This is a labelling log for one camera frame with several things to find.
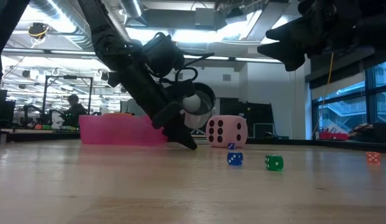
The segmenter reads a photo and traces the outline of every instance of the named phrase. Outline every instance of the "pink bin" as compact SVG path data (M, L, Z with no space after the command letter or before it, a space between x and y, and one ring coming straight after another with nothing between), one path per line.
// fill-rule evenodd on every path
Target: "pink bin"
M167 142L162 129L154 129L148 116L80 116L83 144L158 146Z

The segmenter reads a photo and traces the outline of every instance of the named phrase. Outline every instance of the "person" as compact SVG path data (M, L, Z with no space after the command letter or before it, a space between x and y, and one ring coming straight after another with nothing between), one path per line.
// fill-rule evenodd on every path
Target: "person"
M63 126L78 127L80 115L86 114L86 109L79 103L80 98L76 94L70 95L67 100L70 108L65 113Z

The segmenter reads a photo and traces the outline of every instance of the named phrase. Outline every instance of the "large pink die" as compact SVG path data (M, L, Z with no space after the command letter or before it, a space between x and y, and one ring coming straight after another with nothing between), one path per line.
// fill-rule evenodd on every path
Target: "large pink die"
M212 147L227 148L229 143L244 147L247 137L247 123L240 116L213 116L206 124L206 138Z

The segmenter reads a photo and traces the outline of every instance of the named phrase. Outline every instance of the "pipe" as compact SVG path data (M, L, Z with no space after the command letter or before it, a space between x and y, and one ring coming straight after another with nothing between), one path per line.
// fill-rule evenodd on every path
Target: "pipe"
M119 3L125 14L133 19L143 15L143 5L140 0L119 0Z
M93 50L92 39L90 37L90 28L85 19L78 11L66 0L31 0L30 7L40 11L54 22L50 25L59 32L67 29L67 34L75 34L76 36L66 37L68 40L75 43L82 50Z

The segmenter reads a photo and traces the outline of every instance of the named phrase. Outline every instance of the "red object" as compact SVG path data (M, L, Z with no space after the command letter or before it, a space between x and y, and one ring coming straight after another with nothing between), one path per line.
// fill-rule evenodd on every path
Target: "red object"
M329 130L328 128L322 129L318 137L324 140L349 140L349 136L347 134L337 133L334 128L332 130Z
M244 147L248 137L248 127L241 116L213 116L206 123L206 139L212 147L228 148L229 143Z
M320 139L324 140L349 140L349 136L347 134L343 133L327 133L327 132L322 132L319 134Z
M366 152L368 164L380 164L380 153L379 152Z
M83 144L158 146L167 142L148 116L80 116Z

